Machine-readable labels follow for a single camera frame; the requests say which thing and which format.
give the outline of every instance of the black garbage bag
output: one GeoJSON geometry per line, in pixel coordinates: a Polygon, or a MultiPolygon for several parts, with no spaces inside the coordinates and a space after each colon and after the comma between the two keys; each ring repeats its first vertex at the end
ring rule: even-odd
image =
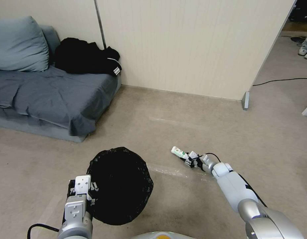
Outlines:
{"type": "Polygon", "coordinates": [[[110,225],[123,225],[134,220],[145,208],[153,190],[146,162],[125,147],[99,152],[90,162],[87,174],[99,190],[93,217],[110,225]]]}

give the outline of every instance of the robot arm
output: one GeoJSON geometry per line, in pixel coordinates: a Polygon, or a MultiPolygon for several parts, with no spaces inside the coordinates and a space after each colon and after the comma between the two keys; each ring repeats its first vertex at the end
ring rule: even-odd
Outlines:
{"type": "Polygon", "coordinates": [[[208,155],[199,157],[193,151],[188,155],[188,158],[188,161],[198,159],[198,162],[192,162],[192,164],[214,176],[232,209],[238,212],[245,221],[248,239],[304,238],[297,227],[283,213],[260,204],[250,185],[233,171],[229,164],[216,163],[210,160],[208,155]]]}

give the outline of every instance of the pillow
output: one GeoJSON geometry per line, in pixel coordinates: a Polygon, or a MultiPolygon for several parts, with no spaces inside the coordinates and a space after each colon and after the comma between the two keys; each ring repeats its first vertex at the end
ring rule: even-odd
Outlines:
{"type": "Polygon", "coordinates": [[[32,17],[0,19],[0,70],[48,69],[48,46],[32,17]]]}
{"type": "Polygon", "coordinates": [[[55,49],[60,45],[60,39],[58,38],[58,35],[52,26],[46,26],[46,25],[39,25],[39,26],[45,37],[49,51],[50,63],[52,63],[54,62],[55,49]]]}

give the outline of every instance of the cable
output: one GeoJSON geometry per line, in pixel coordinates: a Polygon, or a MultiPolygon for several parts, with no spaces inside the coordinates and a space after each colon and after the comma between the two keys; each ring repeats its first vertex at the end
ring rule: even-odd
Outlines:
{"type": "Polygon", "coordinates": [[[219,157],[216,156],[214,153],[206,153],[206,154],[212,154],[212,155],[214,155],[214,156],[218,159],[218,161],[221,162],[220,159],[219,159],[219,157]]]}
{"type": "Polygon", "coordinates": [[[273,81],[300,80],[300,79],[306,79],[307,80],[307,78],[291,78],[291,79],[282,79],[282,80],[272,80],[272,81],[267,81],[267,82],[264,82],[264,83],[261,83],[261,84],[256,84],[256,85],[253,85],[253,86],[264,85],[266,83],[273,82],[273,81]]]}
{"type": "Polygon", "coordinates": [[[265,202],[264,202],[264,201],[260,198],[260,196],[255,192],[255,190],[252,188],[252,186],[245,180],[245,178],[244,178],[241,174],[239,174],[239,175],[240,175],[240,177],[244,180],[244,182],[247,183],[247,185],[249,186],[249,189],[251,189],[251,190],[255,193],[256,197],[261,201],[261,203],[264,205],[264,207],[267,207],[266,204],[265,204],[265,202]]]}
{"type": "MultiPolygon", "coordinates": [[[[212,154],[212,155],[214,155],[214,156],[218,159],[218,161],[221,163],[219,157],[216,156],[214,153],[205,153],[205,154],[212,154]]],[[[200,158],[201,158],[203,155],[205,155],[205,154],[198,155],[196,158],[193,158],[193,159],[191,159],[191,160],[200,159],[200,158]]]]}
{"type": "Polygon", "coordinates": [[[55,232],[58,232],[59,229],[55,228],[55,227],[51,227],[51,226],[48,226],[48,225],[45,225],[45,224],[41,224],[41,223],[36,223],[36,224],[33,224],[32,226],[29,227],[28,229],[28,236],[27,236],[27,239],[31,239],[31,230],[33,227],[44,227],[46,229],[49,229],[49,230],[52,230],[52,231],[55,231],[55,232]]]}

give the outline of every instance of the small bottle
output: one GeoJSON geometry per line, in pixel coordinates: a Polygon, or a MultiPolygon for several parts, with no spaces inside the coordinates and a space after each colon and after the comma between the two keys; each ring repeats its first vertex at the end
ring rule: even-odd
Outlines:
{"type": "Polygon", "coordinates": [[[177,148],[176,146],[173,146],[171,149],[171,153],[175,154],[176,156],[178,156],[179,158],[183,158],[183,159],[189,159],[189,156],[187,155],[187,153],[181,151],[179,148],[177,148]]]}

